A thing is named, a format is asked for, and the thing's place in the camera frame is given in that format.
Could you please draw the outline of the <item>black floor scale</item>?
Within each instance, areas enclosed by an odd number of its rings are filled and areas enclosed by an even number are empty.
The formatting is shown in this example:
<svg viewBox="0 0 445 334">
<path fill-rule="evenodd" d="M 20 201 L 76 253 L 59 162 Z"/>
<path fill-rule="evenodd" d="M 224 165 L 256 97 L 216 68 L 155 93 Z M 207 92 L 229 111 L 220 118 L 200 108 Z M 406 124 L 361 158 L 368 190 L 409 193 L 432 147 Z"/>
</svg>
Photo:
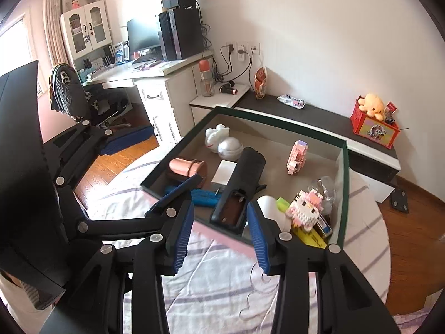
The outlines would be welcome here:
<svg viewBox="0 0 445 334">
<path fill-rule="evenodd" d="M 409 204 L 407 200 L 407 193 L 402 188 L 395 188 L 390 195 L 391 207 L 402 213 L 409 213 Z"/>
</svg>

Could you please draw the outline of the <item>black remote control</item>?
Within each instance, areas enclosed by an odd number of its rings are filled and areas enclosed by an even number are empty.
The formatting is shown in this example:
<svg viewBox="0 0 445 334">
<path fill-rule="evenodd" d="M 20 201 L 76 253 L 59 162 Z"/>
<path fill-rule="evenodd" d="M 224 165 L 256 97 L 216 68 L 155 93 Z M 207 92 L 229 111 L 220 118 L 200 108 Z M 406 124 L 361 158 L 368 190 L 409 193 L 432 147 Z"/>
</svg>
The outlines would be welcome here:
<svg viewBox="0 0 445 334">
<path fill-rule="evenodd" d="M 247 221 L 247 206 L 256 194 L 266 159 L 257 150 L 246 147 L 222 192 L 210 222 L 234 234 L 241 234 Z"/>
</svg>

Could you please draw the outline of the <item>clear glass bottle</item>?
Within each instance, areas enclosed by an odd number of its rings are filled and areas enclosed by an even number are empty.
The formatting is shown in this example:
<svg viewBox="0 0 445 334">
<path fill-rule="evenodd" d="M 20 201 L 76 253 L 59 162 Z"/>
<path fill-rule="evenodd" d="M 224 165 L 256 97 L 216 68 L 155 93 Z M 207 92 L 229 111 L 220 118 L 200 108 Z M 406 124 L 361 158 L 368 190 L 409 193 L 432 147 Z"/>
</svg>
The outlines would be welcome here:
<svg viewBox="0 0 445 334">
<path fill-rule="evenodd" d="M 323 208 L 322 214 L 324 216 L 332 214 L 336 198 L 334 180 L 329 176 L 323 176 L 313 180 L 309 188 L 316 190 L 323 196 L 321 201 L 321 206 Z"/>
</svg>

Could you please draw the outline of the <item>orange octopus plush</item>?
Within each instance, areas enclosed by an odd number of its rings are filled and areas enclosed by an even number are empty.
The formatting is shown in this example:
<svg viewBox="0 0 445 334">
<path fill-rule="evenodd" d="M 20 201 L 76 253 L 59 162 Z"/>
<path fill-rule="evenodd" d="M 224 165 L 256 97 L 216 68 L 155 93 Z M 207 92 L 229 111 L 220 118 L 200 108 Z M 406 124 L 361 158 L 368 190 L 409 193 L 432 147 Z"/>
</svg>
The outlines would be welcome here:
<svg viewBox="0 0 445 334">
<path fill-rule="evenodd" d="M 369 93 L 365 97 L 357 100 L 358 108 L 370 118 L 378 121 L 385 120 L 385 106 L 376 94 Z"/>
</svg>

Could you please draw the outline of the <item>blue object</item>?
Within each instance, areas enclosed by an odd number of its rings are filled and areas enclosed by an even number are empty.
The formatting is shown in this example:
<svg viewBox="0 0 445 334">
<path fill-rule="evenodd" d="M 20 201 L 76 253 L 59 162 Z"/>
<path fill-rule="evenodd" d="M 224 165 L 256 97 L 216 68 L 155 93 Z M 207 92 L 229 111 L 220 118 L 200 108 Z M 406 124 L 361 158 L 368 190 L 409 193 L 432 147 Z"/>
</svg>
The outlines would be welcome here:
<svg viewBox="0 0 445 334">
<path fill-rule="evenodd" d="M 164 189 L 164 195 L 161 198 L 163 201 L 164 198 L 168 197 L 172 192 L 175 192 L 179 188 L 179 185 L 173 186 L 168 185 Z M 214 191 L 208 191 L 200 188 L 195 188 L 191 190 L 190 194 L 186 194 L 187 198 L 191 198 L 192 202 L 197 207 L 209 207 L 215 208 L 219 203 L 220 198 L 222 197 L 221 193 L 216 193 Z"/>
</svg>

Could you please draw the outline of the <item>blue gold rectangular case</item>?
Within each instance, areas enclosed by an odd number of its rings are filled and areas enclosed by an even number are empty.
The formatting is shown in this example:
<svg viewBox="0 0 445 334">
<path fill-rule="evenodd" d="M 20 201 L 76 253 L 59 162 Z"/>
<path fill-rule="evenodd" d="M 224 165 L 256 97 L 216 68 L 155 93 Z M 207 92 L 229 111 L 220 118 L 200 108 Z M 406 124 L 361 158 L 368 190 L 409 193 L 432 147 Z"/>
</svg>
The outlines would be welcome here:
<svg viewBox="0 0 445 334">
<path fill-rule="evenodd" d="M 321 214 L 317 218 L 314 230 L 316 230 L 325 241 L 327 241 L 333 234 L 331 226 Z"/>
</svg>

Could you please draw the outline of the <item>black computer tower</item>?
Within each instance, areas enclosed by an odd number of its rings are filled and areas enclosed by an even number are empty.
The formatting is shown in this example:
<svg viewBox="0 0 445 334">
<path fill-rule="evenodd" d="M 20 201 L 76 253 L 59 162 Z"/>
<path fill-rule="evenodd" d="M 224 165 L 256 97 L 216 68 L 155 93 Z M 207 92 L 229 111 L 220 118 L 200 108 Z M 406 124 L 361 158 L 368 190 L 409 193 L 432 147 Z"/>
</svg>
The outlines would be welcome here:
<svg viewBox="0 0 445 334">
<path fill-rule="evenodd" d="M 172 8 L 159 14 L 163 59 L 184 60 L 204 51 L 197 8 Z"/>
</svg>

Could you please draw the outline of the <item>striped white bedsheet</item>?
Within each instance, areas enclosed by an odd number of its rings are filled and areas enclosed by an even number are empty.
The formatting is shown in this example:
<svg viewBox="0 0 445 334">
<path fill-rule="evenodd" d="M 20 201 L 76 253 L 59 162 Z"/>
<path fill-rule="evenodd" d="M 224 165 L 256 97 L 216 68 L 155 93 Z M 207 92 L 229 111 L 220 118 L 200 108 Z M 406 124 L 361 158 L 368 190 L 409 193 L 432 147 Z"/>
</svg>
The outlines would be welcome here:
<svg viewBox="0 0 445 334">
<path fill-rule="evenodd" d="M 135 160 L 111 183 L 90 192 L 91 219 L 139 218 L 156 202 L 141 182 L 168 153 L 158 147 Z M 382 300 L 389 291 L 391 256 L 383 216 L 363 180 L 352 173 L 351 213 L 344 250 Z M 163 277 L 171 333 L 269 333 L 279 279 L 258 266 L 253 249 L 244 252 L 194 227 L 188 254 L 174 277 Z"/>
</svg>

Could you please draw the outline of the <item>white round case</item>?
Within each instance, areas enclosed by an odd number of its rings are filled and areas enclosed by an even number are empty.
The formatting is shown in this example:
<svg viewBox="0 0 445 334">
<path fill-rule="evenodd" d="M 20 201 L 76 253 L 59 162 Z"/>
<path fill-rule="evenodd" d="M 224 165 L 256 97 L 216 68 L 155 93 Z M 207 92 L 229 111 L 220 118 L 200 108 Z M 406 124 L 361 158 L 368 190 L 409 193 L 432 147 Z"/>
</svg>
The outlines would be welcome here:
<svg viewBox="0 0 445 334">
<path fill-rule="evenodd" d="M 227 137 L 218 144 L 219 157 L 225 161 L 237 161 L 244 150 L 243 144 L 234 137 Z"/>
</svg>

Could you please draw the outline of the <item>pink block figure toy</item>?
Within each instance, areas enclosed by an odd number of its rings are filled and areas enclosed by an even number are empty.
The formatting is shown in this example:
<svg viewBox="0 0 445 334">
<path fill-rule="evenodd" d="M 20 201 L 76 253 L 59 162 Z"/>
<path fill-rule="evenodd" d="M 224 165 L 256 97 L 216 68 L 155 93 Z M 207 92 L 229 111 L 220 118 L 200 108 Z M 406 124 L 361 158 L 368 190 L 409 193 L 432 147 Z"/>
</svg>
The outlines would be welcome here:
<svg viewBox="0 0 445 334">
<path fill-rule="evenodd" d="M 304 167 L 307 151 L 307 142 L 302 140 L 295 141 L 286 165 L 289 175 L 297 174 Z"/>
</svg>

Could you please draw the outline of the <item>red toy box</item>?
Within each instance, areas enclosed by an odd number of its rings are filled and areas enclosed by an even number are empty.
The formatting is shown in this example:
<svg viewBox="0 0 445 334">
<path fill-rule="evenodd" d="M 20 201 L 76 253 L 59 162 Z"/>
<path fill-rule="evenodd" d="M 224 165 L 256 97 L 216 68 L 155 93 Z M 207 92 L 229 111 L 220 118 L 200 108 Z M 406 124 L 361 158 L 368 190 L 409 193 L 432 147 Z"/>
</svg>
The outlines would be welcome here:
<svg viewBox="0 0 445 334">
<path fill-rule="evenodd" d="M 387 149 L 393 147 L 394 141 L 401 130 L 396 121 L 388 124 L 385 121 L 371 118 L 365 112 L 360 111 L 358 100 L 356 100 L 350 120 L 354 134 L 367 138 Z"/>
</svg>

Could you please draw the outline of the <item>white cup-shaped device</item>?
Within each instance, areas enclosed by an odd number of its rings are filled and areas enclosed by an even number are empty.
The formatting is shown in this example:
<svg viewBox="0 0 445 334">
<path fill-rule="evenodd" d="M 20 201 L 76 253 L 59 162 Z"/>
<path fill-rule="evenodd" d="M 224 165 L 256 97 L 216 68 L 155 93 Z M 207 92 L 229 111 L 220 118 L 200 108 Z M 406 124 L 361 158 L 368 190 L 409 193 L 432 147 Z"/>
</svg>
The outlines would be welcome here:
<svg viewBox="0 0 445 334">
<path fill-rule="evenodd" d="M 285 213 L 279 210 L 275 198 L 269 195 L 263 195 L 257 198 L 256 202 L 266 219 L 274 220 L 278 224 L 281 232 L 290 232 L 292 221 Z"/>
</svg>

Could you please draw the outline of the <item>white desk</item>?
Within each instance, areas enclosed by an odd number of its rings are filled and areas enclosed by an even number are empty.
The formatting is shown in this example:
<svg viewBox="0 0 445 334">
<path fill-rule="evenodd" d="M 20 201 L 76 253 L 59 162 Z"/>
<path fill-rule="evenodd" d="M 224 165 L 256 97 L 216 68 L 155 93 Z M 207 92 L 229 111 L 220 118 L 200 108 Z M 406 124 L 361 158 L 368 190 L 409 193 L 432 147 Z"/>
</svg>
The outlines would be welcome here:
<svg viewBox="0 0 445 334">
<path fill-rule="evenodd" d="M 159 143 L 180 141 L 194 126 L 190 103 L 201 94 L 198 62 L 211 58 L 206 50 L 184 60 L 159 63 L 148 69 L 126 63 L 93 74 L 85 87 L 137 89 Z"/>
</svg>

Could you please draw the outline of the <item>yellow highlighter marker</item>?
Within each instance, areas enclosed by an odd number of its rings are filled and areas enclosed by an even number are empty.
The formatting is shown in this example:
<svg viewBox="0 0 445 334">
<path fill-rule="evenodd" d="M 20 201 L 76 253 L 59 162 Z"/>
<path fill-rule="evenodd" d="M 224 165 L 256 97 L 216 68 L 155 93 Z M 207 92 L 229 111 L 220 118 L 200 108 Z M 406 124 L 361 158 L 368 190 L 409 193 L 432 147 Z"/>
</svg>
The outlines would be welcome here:
<svg viewBox="0 0 445 334">
<path fill-rule="evenodd" d="M 289 208 L 290 203 L 287 202 L 284 198 L 278 198 L 276 200 L 279 211 L 285 213 L 285 211 Z M 303 229 L 299 227 L 294 227 L 290 225 L 290 231 L 295 234 L 304 244 L 311 247 L 318 247 L 321 249 L 325 249 L 327 244 L 321 238 L 321 236 L 316 232 L 316 230 L 312 229 L 310 232 L 305 232 Z"/>
</svg>

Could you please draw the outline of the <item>white glass door cabinet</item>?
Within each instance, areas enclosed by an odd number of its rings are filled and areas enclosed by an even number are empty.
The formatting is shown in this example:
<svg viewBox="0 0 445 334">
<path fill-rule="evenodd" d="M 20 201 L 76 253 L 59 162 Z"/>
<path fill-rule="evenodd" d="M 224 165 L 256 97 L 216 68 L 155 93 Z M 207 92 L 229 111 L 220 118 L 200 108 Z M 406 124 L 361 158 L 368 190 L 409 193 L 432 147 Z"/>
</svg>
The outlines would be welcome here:
<svg viewBox="0 0 445 334">
<path fill-rule="evenodd" d="M 60 27 L 69 61 L 77 71 L 85 68 L 86 60 L 91 65 L 100 57 L 105 58 L 107 63 L 114 60 L 104 1 L 86 4 L 62 14 Z"/>
</svg>

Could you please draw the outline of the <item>white rabbit figurine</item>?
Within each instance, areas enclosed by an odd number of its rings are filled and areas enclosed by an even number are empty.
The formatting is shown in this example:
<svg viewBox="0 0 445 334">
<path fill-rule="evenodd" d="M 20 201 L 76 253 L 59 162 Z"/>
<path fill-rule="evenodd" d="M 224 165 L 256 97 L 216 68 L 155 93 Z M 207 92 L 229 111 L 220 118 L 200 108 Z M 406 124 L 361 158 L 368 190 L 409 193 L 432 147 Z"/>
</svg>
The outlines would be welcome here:
<svg viewBox="0 0 445 334">
<path fill-rule="evenodd" d="M 218 124 L 215 128 L 208 128 L 205 131 L 205 146 L 213 153 L 218 152 L 218 145 L 226 138 L 229 138 L 230 128 L 223 124 Z"/>
</svg>

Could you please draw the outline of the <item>orange snack bag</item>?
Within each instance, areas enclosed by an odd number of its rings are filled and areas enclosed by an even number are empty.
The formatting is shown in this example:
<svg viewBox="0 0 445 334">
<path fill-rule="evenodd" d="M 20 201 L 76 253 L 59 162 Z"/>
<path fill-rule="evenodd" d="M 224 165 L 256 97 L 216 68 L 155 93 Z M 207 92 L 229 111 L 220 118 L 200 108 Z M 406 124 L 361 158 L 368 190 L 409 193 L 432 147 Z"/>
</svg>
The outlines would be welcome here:
<svg viewBox="0 0 445 334">
<path fill-rule="evenodd" d="M 261 100 L 265 97 L 267 91 L 267 69 L 264 66 L 261 66 L 257 69 L 254 77 L 254 92 L 255 97 L 258 100 Z"/>
</svg>

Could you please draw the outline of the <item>black office chair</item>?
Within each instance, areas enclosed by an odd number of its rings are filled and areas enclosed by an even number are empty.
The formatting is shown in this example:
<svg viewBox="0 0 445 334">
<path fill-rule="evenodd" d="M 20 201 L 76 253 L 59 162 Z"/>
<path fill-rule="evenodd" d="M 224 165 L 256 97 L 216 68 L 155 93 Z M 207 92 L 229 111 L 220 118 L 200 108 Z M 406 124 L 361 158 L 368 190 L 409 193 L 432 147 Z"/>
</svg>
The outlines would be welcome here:
<svg viewBox="0 0 445 334">
<path fill-rule="evenodd" d="M 70 116 L 76 123 L 87 120 L 104 129 L 131 127 L 126 118 L 121 123 L 113 123 L 124 115 L 130 105 L 127 94 L 85 90 L 77 71 L 67 63 L 53 66 L 49 78 L 49 100 L 53 111 Z"/>
</svg>

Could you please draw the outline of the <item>orange cap bottle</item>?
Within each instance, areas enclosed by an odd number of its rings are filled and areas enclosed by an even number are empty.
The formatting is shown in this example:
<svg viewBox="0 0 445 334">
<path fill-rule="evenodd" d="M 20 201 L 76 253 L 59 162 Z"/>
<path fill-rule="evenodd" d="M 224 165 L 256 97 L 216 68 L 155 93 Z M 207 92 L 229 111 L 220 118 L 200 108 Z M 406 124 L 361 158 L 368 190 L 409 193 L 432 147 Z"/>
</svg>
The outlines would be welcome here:
<svg viewBox="0 0 445 334">
<path fill-rule="evenodd" d="M 201 94 L 204 97 L 212 97 L 214 95 L 214 81 L 209 60 L 200 60 L 198 63 L 198 67 L 201 77 Z"/>
</svg>

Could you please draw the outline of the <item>white charger adapter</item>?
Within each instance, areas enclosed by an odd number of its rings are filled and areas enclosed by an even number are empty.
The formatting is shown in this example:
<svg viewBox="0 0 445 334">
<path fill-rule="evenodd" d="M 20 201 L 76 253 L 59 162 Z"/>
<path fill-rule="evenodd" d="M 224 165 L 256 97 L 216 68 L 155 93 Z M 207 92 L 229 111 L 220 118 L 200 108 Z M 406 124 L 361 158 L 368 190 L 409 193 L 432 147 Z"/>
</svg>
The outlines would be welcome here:
<svg viewBox="0 0 445 334">
<path fill-rule="evenodd" d="M 221 160 L 211 180 L 211 183 L 217 186 L 226 186 L 234 172 L 236 165 L 236 162 Z"/>
</svg>

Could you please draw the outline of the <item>computer monitor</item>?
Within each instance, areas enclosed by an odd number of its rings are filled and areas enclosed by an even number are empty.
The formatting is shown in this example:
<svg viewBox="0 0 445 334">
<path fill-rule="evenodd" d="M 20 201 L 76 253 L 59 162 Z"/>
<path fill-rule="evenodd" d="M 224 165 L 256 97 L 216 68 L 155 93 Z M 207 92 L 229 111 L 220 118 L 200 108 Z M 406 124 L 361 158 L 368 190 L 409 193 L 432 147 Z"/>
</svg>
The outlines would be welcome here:
<svg viewBox="0 0 445 334">
<path fill-rule="evenodd" d="M 127 21 L 130 54 L 151 48 L 160 48 L 159 22 L 156 17 L 136 18 Z"/>
</svg>

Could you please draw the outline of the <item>pink storage box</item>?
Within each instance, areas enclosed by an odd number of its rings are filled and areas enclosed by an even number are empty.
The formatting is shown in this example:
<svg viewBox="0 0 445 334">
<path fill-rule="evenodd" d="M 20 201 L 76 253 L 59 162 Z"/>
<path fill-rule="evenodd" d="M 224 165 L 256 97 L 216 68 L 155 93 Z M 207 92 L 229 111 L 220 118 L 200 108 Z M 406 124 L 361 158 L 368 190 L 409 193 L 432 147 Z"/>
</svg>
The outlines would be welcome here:
<svg viewBox="0 0 445 334">
<path fill-rule="evenodd" d="M 228 192 L 215 208 L 197 207 L 195 219 L 222 234 L 249 244 L 246 225 L 248 201 L 263 195 L 291 201 L 317 178 L 334 180 L 335 200 L 330 218 L 333 234 L 328 241 L 343 245 L 348 218 L 349 164 L 344 140 L 308 127 L 270 118 L 260 113 L 215 108 L 195 125 L 155 166 L 141 183 L 143 190 L 156 198 L 167 187 L 183 182 L 174 173 L 174 159 L 205 162 L 203 188 L 215 191 L 211 183 L 222 162 L 218 154 L 205 146 L 206 130 L 223 124 L 229 135 L 243 148 L 229 177 Z"/>
</svg>

